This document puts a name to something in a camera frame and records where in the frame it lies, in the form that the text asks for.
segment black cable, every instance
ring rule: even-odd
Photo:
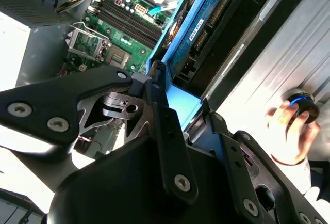
[[[26,211],[24,216],[20,219],[18,224],[28,224],[29,223],[29,217],[32,214],[32,210]]]
[[[56,11],[59,13],[68,11],[78,5],[80,5],[84,0],[76,0],[75,2],[65,2]]]
[[[17,205],[16,209],[11,213],[11,215],[8,217],[8,219],[4,222],[4,224],[6,224],[10,218],[15,214],[16,210],[19,208],[19,206]]]

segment silver metal surface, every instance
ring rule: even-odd
[[[216,113],[216,118],[218,118],[220,121],[223,120],[222,117],[218,113]]]
[[[315,218],[315,223],[316,224],[323,224],[323,222],[321,222],[318,218]]]
[[[176,187],[178,187],[180,190],[184,191],[184,192],[188,192],[190,191],[190,182],[189,180],[181,175],[181,174],[178,174],[174,177],[174,183],[176,185]]]
[[[158,86],[157,84],[153,83],[153,87],[160,89],[160,86]]]
[[[253,201],[250,199],[244,199],[243,200],[244,208],[254,217],[257,217],[259,215],[259,211],[257,206],[254,204]]]
[[[299,217],[303,221],[303,223],[311,224],[310,220],[308,219],[308,217],[303,212],[299,212]]]
[[[12,103],[7,108],[8,112],[16,117],[27,117],[32,113],[32,108],[24,103]]]
[[[50,118],[47,122],[47,126],[55,132],[65,132],[69,129],[69,123],[66,119],[61,117]]]
[[[6,60],[0,90],[57,76],[67,52],[63,40],[73,21],[38,0],[0,0],[0,55]]]
[[[251,140],[251,138],[249,137],[248,134],[244,133],[243,136],[244,136],[245,139],[247,139],[247,140]]]
[[[245,130],[270,149],[265,114],[301,88],[315,102],[330,98],[330,0],[302,0],[219,107],[229,130]]]
[[[96,60],[96,61],[102,61],[102,51],[106,49],[107,47],[111,46],[109,43],[109,38],[102,35],[101,33],[96,32],[95,30],[92,30],[88,28],[84,22],[77,22],[72,25],[74,28],[73,31],[68,33],[69,39],[66,39],[65,41],[67,42],[69,49],[68,51],[80,56],[83,56],[85,58],[91,59],[91,60]],[[79,35],[85,36],[87,39],[91,38],[96,38],[97,39],[97,45],[95,48],[95,51],[93,54],[87,54],[86,51],[81,51],[75,48],[75,44],[77,41],[77,38]]]
[[[123,73],[117,73],[117,75],[119,78],[127,78],[126,75]]]

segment black plastic part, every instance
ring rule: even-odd
[[[259,174],[252,181],[253,186],[257,188],[259,185],[265,185],[271,191],[275,198],[276,218],[279,223],[300,224],[299,212],[304,213],[310,220],[318,218],[325,223],[251,135],[237,131],[233,138],[258,166]]]
[[[193,147],[206,152],[213,151],[219,164],[225,168],[236,214],[251,223],[263,223],[261,214],[254,217],[246,211],[243,205],[243,200],[249,199],[256,204],[258,212],[261,213],[261,207],[258,204],[239,144],[223,134],[228,133],[228,129],[219,114],[209,113],[206,116],[206,122],[204,133],[193,144]]]
[[[126,75],[126,78],[120,78],[118,72]],[[51,145],[51,149],[46,151],[46,154],[62,157],[70,152],[96,100],[112,91],[127,90],[131,82],[130,76],[125,72],[107,66],[91,69],[83,74],[72,74],[3,91],[0,92],[0,124],[32,136],[38,139],[40,144]],[[30,105],[33,109],[32,114],[22,118],[8,113],[7,107],[15,102]],[[83,109],[85,114],[79,120],[78,112]],[[52,131],[47,126],[47,122],[53,117],[66,119],[69,129],[62,133]],[[13,146],[13,149],[31,154],[38,154],[40,151],[38,147],[19,145]]]
[[[314,122],[320,115],[320,109],[314,103],[312,96],[310,96],[310,94],[308,93],[294,94],[290,96],[287,100],[290,101],[290,103],[292,103],[292,101],[295,101],[299,106],[299,109],[294,115],[292,121],[305,111],[308,111],[309,113],[309,117],[306,121],[306,124]]]
[[[209,98],[209,104],[212,109],[218,109],[225,101],[230,92],[235,88],[244,74],[258,58],[262,50],[268,45],[277,31],[291,15],[301,0],[282,0],[278,3],[276,9],[266,20],[258,34],[247,46],[237,62],[233,65],[228,74],[217,85],[215,91]]]
[[[195,55],[193,50],[190,52],[190,57],[195,61],[190,67],[194,70],[188,74],[178,74],[173,79],[174,84],[201,96],[265,2],[266,0],[230,0],[214,27],[207,30],[209,35],[200,52]]]
[[[221,138],[222,145],[228,146],[228,149],[232,150],[232,144],[235,144],[235,149],[240,148],[236,141],[215,135]],[[272,206],[270,203],[265,205],[264,198],[260,201],[267,210],[260,205],[258,218],[251,216],[244,207],[241,208],[240,200],[235,198],[236,202],[233,202],[233,186],[229,184],[231,181],[226,165],[211,153],[190,146],[187,146],[187,152],[199,194],[193,205],[174,204],[172,199],[163,194],[159,158],[155,152],[157,145],[148,136],[139,137],[70,175],[56,192],[48,219],[53,224],[99,224],[109,218],[113,223],[245,224],[261,220],[264,224],[300,224],[298,213],[303,212],[310,220],[318,218],[326,223],[256,141],[245,139],[245,135],[237,132],[235,138],[260,168],[252,185],[258,188],[264,184],[269,188],[275,198],[275,215],[279,222],[269,214]],[[239,150],[229,155],[232,153],[239,156]],[[242,173],[245,171],[242,170],[243,166],[230,168],[240,178],[240,182],[234,182],[235,185],[242,186],[235,197],[244,196],[245,184],[251,184],[249,176]],[[248,216],[244,213],[240,216],[237,211],[246,211]]]

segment screw hole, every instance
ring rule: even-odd
[[[252,205],[252,204],[250,204],[250,203],[249,203],[249,208],[250,208],[250,210],[252,210],[252,211],[254,210],[254,207],[253,207],[253,205]]]
[[[175,135],[174,135],[172,132],[169,132],[169,136],[170,136],[170,138],[172,138],[172,139],[175,138]]]
[[[157,89],[160,89],[160,86],[157,85],[156,83],[153,83],[153,87],[157,88]]]
[[[239,163],[238,161],[236,161],[235,164],[236,164],[236,166],[239,167],[239,168],[242,167],[241,163]]]
[[[134,112],[136,112],[138,110],[138,107],[135,105],[135,104],[131,104],[130,106],[128,106],[127,108],[126,108],[126,111],[128,112],[128,113],[134,113]]]
[[[211,149],[211,150],[209,151],[209,153],[211,153],[211,154],[213,154],[213,155],[216,155],[216,151],[215,151],[214,149]]]
[[[21,106],[18,106],[18,107],[15,108],[15,112],[23,113],[23,112],[25,112],[25,108],[21,107]]]

